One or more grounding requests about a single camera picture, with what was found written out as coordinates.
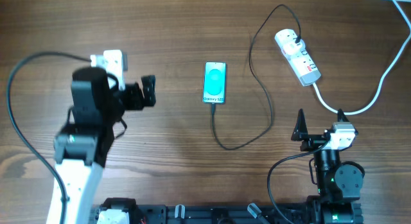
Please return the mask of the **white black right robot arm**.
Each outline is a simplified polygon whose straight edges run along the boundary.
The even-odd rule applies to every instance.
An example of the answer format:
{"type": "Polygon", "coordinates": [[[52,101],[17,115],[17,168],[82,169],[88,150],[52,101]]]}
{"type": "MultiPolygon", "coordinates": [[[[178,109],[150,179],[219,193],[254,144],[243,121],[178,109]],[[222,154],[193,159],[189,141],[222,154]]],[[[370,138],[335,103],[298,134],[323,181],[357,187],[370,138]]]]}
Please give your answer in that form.
{"type": "Polygon", "coordinates": [[[340,152],[350,148],[357,135],[357,129],[342,110],[337,111],[337,121],[323,134],[309,134],[304,112],[299,110],[291,140],[300,141],[300,150],[313,155],[311,182],[319,190],[317,196],[307,198],[308,223],[364,222],[357,201],[365,170],[353,161],[340,160],[340,152]]]}

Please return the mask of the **Samsung Galaxy smartphone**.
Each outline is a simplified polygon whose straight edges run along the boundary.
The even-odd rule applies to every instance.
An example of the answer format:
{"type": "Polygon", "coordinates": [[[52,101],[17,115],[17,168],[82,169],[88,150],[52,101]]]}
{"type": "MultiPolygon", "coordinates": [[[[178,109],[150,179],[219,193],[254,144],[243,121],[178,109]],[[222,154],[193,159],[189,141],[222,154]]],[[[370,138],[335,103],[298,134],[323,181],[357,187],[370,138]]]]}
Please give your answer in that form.
{"type": "Polygon", "coordinates": [[[225,62],[206,62],[204,69],[204,103],[225,103],[225,83],[227,64],[225,62]]]}

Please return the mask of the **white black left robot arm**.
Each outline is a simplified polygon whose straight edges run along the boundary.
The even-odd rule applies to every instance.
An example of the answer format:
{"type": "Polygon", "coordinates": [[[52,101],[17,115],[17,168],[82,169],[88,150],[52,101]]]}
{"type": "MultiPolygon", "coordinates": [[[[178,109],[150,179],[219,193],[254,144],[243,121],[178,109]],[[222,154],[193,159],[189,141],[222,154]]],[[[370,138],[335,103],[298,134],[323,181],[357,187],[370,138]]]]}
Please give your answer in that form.
{"type": "Polygon", "coordinates": [[[83,67],[72,75],[73,106],[54,140],[55,181],[47,223],[87,223],[107,155],[113,126],[126,111],[156,103],[155,76],[120,87],[117,76],[101,67],[83,67]]]}

